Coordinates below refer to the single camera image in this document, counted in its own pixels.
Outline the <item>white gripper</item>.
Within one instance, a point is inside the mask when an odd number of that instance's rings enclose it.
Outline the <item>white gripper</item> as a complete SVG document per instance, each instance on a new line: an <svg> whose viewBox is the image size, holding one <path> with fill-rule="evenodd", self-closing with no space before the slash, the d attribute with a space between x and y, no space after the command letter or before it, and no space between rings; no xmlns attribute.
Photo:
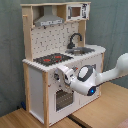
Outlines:
<svg viewBox="0 0 128 128"><path fill-rule="evenodd" d="M68 90L73 82L77 79L75 71L76 68L69 68L64 65L60 65L58 68L58 75L60 79L60 84L62 85L63 90Z"/></svg>

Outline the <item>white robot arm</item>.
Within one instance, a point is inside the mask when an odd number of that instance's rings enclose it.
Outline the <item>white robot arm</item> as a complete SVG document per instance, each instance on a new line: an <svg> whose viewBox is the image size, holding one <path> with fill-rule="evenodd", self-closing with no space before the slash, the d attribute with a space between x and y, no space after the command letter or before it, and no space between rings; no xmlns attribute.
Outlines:
<svg viewBox="0 0 128 128"><path fill-rule="evenodd" d="M102 83L128 75L128 53L118 58L113 69L103 73L98 73L91 65L83 66L78 75L75 75L73 68L64 65L59 66L57 70L63 88L68 86L79 94L92 96Z"/></svg>

